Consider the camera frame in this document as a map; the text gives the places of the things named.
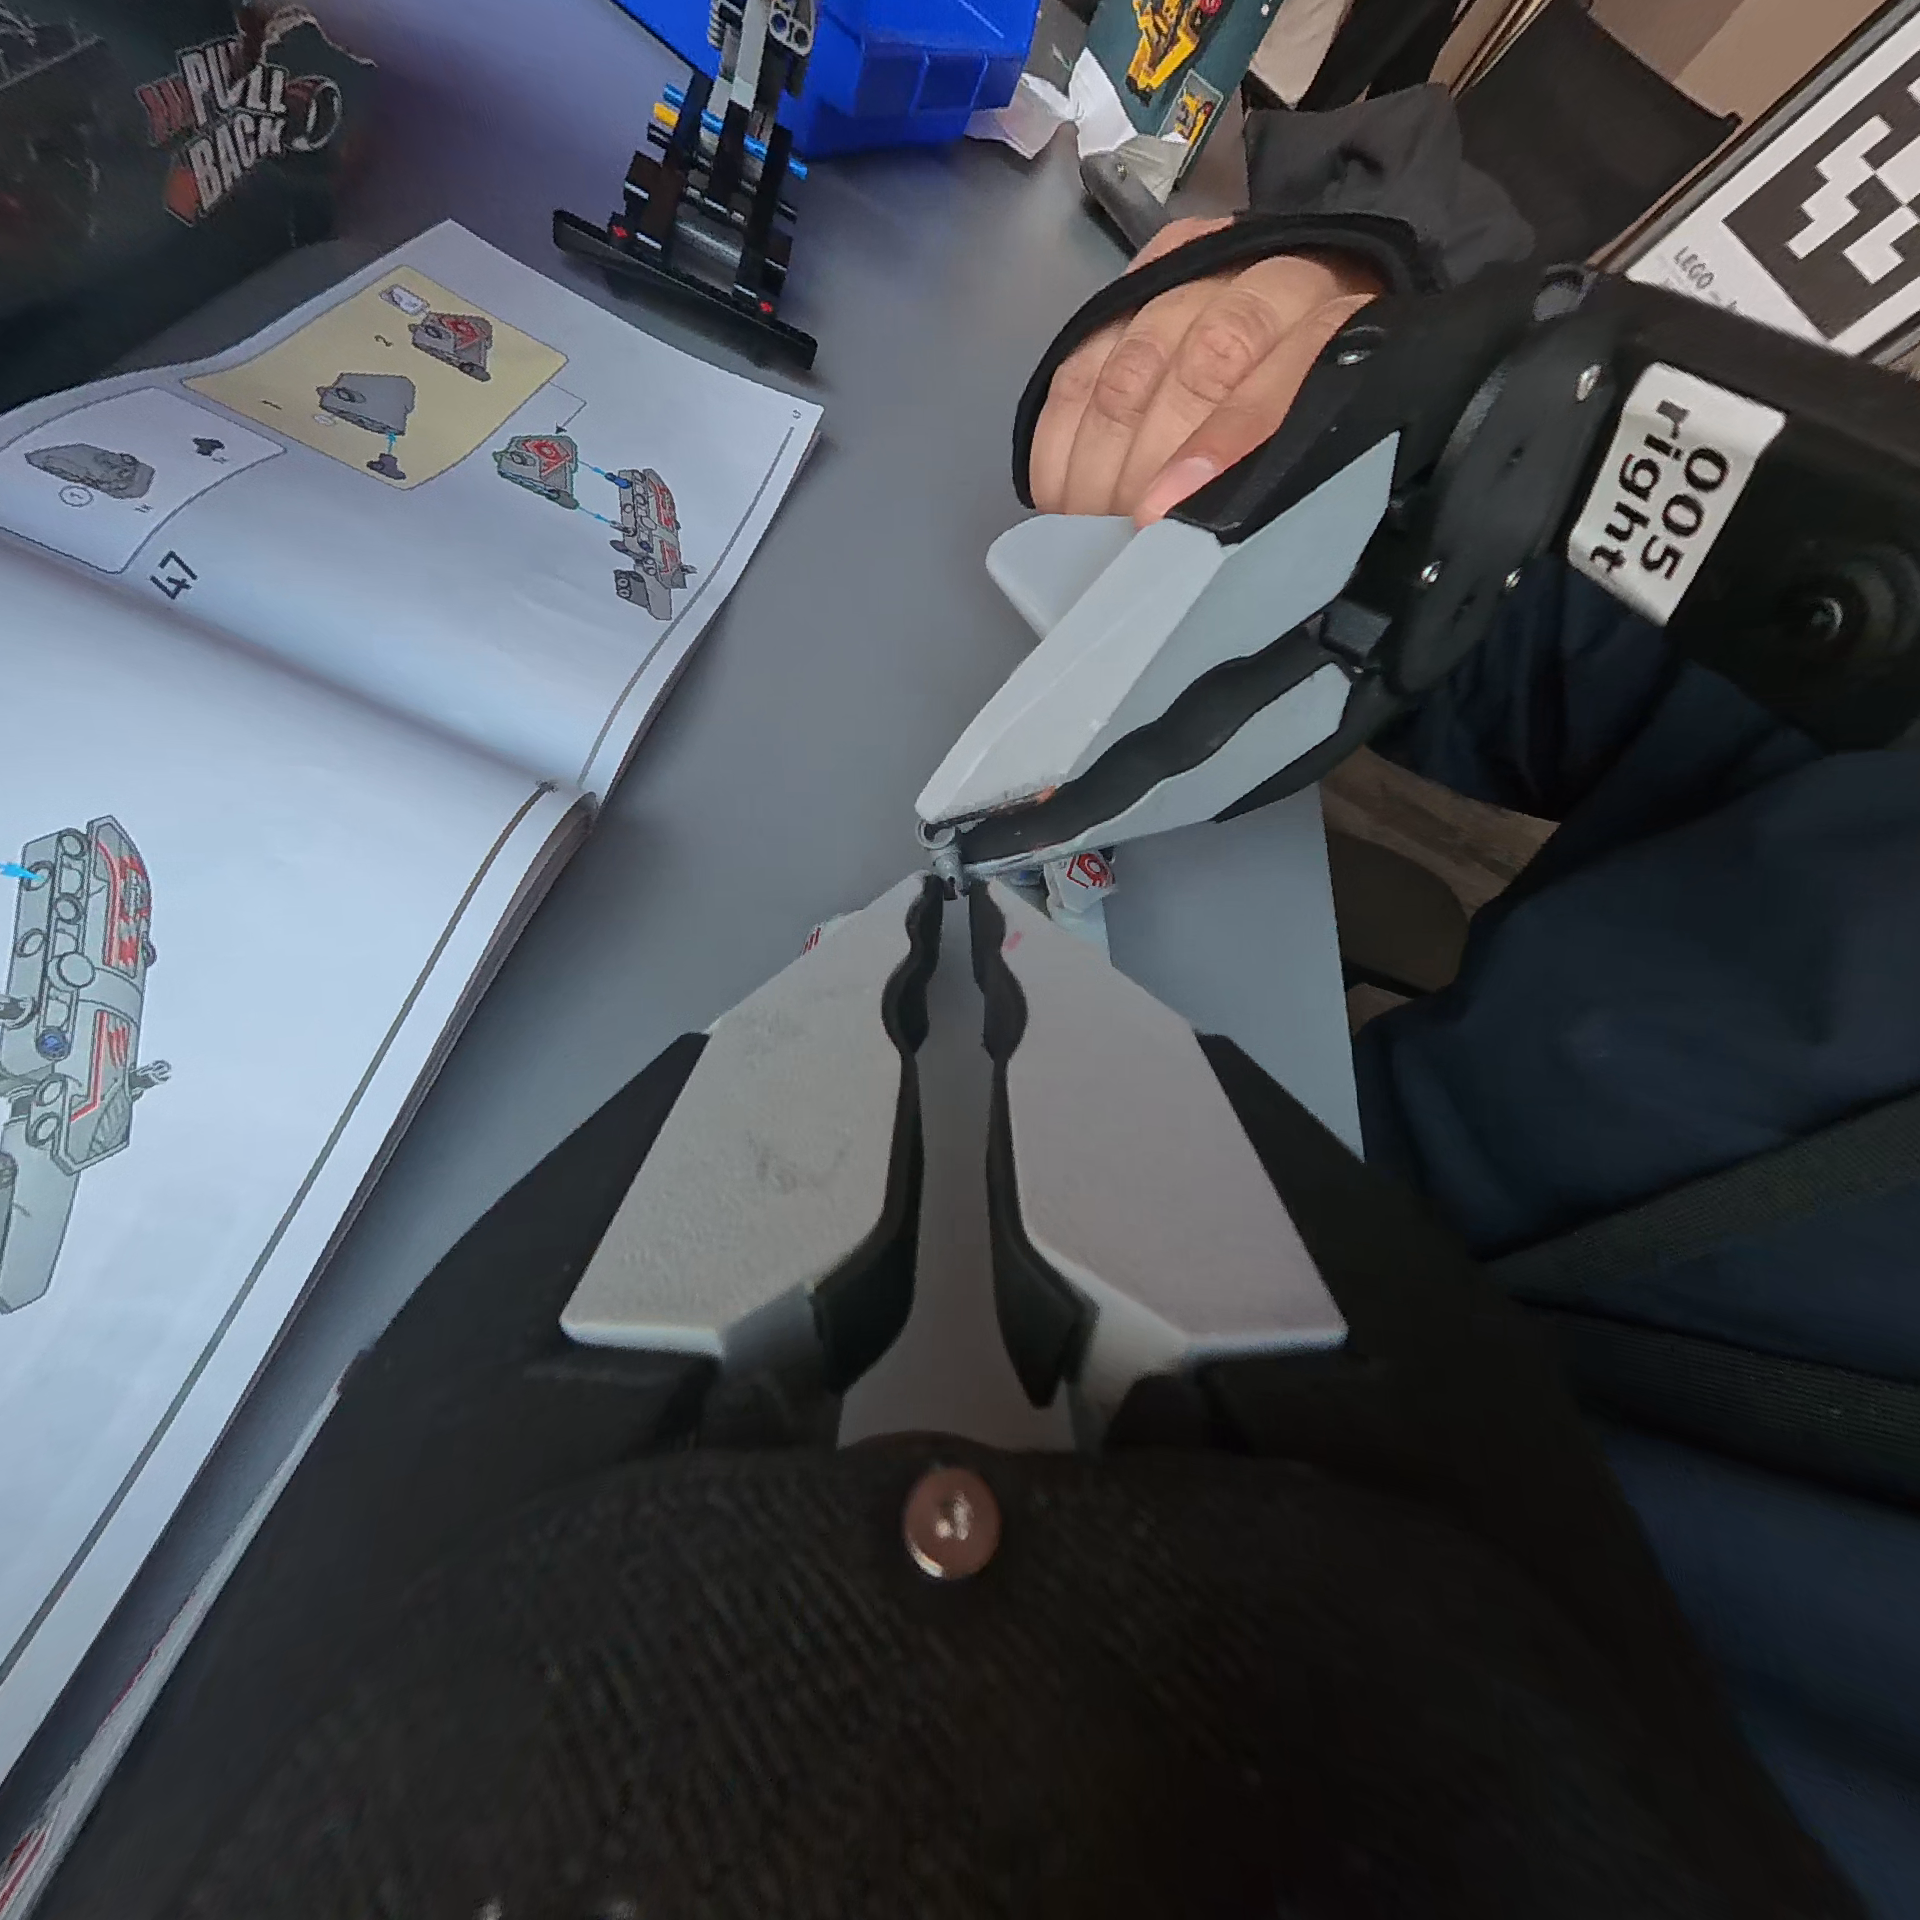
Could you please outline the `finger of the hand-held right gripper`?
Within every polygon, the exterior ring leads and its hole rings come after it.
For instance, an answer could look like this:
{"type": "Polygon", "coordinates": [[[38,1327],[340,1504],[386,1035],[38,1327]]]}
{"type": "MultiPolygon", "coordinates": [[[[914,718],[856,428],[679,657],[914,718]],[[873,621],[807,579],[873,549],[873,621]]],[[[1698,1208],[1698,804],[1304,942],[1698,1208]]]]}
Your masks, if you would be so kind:
{"type": "Polygon", "coordinates": [[[1205,673],[1328,612],[1390,511],[1395,464],[1397,442],[1374,442],[1246,541],[1177,519],[1023,519],[998,534],[983,570],[1033,647],[932,773],[914,826],[962,829],[1047,801],[1205,673]]]}
{"type": "Polygon", "coordinates": [[[1205,673],[1176,704],[1118,736],[1047,801],[968,809],[962,871],[1028,871],[1074,848],[1205,826],[1271,775],[1333,739],[1353,664],[1294,630],[1205,673]]]}

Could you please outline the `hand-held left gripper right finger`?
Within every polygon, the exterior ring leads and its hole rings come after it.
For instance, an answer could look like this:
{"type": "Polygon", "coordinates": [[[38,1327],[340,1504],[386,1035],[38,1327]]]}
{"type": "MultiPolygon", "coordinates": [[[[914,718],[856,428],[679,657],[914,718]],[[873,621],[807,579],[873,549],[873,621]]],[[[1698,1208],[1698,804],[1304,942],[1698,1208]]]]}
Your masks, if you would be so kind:
{"type": "Polygon", "coordinates": [[[1033,1407],[1142,1378],[1336,1351],[1333,1305],[1197,1030],[1012,884],[968,889],[997,1062],[997,1323],[1033,1407]]]}

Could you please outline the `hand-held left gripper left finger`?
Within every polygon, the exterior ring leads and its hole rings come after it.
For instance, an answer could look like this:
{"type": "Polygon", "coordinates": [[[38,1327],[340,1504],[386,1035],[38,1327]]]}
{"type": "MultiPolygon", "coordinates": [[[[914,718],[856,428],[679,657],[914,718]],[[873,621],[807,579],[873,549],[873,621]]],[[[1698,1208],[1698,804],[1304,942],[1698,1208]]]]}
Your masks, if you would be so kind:
{"type": "Polygon", "coordinates": [[[839,1398],[899,1340],[921,1264],[921,1042],[947,884],[830,921],[692,1042],[562,1332],[789,1371],[839,1398]]]}

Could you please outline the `person's right forearm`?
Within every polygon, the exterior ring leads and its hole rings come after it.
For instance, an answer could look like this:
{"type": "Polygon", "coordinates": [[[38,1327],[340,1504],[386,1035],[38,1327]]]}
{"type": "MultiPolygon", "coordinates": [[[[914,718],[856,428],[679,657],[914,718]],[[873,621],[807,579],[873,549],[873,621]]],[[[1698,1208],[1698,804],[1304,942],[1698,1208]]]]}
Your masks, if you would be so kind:
{"type": "Polygon", "coordinates": [[[1465,112],[1443,84],[1336,109],[1251,109],[1246,177],[1259,215],[1402,230],[1430,285],[1537,258],[1537,230],[1467,157],[1465,112]]]}

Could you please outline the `lego instruction booklet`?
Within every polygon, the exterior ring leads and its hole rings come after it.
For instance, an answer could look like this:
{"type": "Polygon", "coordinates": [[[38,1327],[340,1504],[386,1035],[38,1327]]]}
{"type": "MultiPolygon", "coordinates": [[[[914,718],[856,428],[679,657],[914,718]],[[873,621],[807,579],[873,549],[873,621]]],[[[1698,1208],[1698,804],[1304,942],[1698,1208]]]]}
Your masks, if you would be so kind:
{"type": "Polygon", "coordinates": [[[3,413],[3,1775],[815,428],[459,223],[3,413]]]}

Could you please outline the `teal lego box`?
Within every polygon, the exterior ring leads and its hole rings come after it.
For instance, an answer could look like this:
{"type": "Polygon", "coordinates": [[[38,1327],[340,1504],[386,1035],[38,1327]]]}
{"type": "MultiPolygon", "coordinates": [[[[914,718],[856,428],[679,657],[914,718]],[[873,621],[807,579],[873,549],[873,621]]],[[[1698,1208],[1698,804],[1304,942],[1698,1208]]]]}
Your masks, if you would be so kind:
{"type": "Polygon", "coordinates": [[[1070,79],[1080,130],[1108,147],[1170,137],[1193,157],[1279,9],[1276,0],[1099,0],[1070,79]]]}

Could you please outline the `black lego vehicle model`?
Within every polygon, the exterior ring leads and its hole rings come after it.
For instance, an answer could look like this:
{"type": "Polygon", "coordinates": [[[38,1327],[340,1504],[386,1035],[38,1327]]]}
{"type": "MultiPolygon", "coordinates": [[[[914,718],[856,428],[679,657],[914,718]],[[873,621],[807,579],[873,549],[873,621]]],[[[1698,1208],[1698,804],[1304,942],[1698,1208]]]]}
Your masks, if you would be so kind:
{"type": "Polygon", "coordinates": [[[807,84],[815,5],[710,0],[705,43],[718,67],[664,90],[621,203],[600,223],[559,209],[553,244],[810,371],[815,339],[779,315],[807,177],[779,105],[807,84]]]}

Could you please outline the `black lego box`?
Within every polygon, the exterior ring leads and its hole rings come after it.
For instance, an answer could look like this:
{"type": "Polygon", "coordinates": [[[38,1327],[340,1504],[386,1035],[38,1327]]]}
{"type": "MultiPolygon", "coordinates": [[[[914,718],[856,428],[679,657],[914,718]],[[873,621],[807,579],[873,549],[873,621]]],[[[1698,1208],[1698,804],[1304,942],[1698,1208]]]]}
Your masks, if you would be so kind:
{"type": "Polygon", "coordinates": [[[225,290],[330,240],[373,92],[333,5],[3,5],[3,321],[225,290]]]}

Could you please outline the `person's right hand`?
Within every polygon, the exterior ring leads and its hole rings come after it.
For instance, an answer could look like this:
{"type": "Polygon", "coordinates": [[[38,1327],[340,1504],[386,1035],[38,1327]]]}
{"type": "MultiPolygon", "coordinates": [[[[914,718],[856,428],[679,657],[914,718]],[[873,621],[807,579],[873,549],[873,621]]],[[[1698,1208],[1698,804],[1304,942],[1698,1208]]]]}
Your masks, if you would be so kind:
{"type": "Polygon", "coordinates": [[[1315,357],[1379,295],[1358,258],[1279,252],[1134,302],[1048,377],[1033,511],[1157,521],[1283,422],[1315,357]]]}

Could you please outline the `white plastic bag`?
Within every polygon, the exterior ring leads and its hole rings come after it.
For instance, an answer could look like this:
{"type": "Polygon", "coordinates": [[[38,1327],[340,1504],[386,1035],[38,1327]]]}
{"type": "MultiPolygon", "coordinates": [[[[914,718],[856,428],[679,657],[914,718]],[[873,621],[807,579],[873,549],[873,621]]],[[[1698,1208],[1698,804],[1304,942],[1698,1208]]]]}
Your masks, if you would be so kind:
{"type": "Polygon", "coordinates": [[[1134,117],[1099,59],[1080,59],[1067,90],[1041,74],[1022,74],[998,109],[968,112],[965,137],[1033,157],[1062,130],[1074,130],[1080,157],[1115,155],[1134,137],[1134,117]]]}

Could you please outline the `blue plastic bin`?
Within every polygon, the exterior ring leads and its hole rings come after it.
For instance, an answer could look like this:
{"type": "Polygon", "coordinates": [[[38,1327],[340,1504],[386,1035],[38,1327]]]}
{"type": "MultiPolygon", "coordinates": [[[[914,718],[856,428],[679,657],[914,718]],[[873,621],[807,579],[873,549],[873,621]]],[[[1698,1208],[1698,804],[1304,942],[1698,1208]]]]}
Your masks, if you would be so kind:
{"type": "Polygon", "coordinates": [[[794,157],[962,137],[973,112],[1013,97],[1041,25],[1033,0],[626,0],[621,14],[710,74],[705,133],[727,122],[743,31],[761,14],[758,79],[778,97],[753,117],[753,155],[779,122],[794,157]]]}

